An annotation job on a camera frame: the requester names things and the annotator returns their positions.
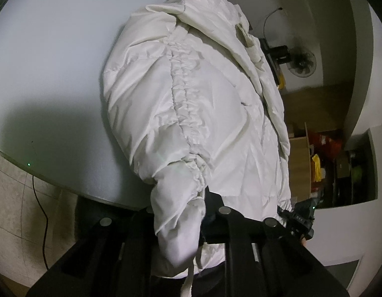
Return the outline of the white puffer jacket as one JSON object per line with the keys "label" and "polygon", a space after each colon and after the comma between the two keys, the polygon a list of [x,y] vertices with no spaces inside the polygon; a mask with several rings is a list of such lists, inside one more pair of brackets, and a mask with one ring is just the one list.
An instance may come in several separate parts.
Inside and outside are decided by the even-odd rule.
{"label": "white puffer jacket", "polygon": [[106,62],[103,96],[131,168],[153,186],[153,273],[182,279],[177,296],[225,259],[223,245],[199,242],[207,192],[257,221],[291,208],[283,102],[238,5],[166,0],[135,11]]}

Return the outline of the wooden shelf unit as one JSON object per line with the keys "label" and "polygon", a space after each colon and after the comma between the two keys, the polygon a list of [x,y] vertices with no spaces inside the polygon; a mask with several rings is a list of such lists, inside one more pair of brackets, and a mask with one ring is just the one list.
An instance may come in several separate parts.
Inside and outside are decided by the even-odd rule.
{"label": "wooden shelf unit", "polygon": [[306,123],[300,137],[290,138],[290,145],[288,162],[290,190],[292,200],[301,202],[310,198],[312,185],[310,142]]}

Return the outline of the black box with yellow print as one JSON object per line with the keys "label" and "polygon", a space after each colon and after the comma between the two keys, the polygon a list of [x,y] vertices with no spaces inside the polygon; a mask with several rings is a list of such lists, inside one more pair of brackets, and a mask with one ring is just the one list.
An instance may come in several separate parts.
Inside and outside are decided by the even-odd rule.
{"label": "black box with yellow print", "polygon": [[284,89],[285,78],[280,65],[286,64],[292,59],[289,48],[286,45],[271,48],[266,39],[261,38],[259,41],[267,63],[271,68],[276,86],[279,90]]}

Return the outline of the white wall fan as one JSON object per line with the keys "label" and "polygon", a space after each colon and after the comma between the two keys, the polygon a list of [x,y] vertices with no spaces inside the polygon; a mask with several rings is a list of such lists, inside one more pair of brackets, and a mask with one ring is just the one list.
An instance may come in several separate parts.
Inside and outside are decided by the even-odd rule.
{"label": "white wall fan", "polygon": [[287,68],[293,75],[307,78],[316,70],[316,57],[308,48],[294,47],[290,49],[290,61],[287,63]]}

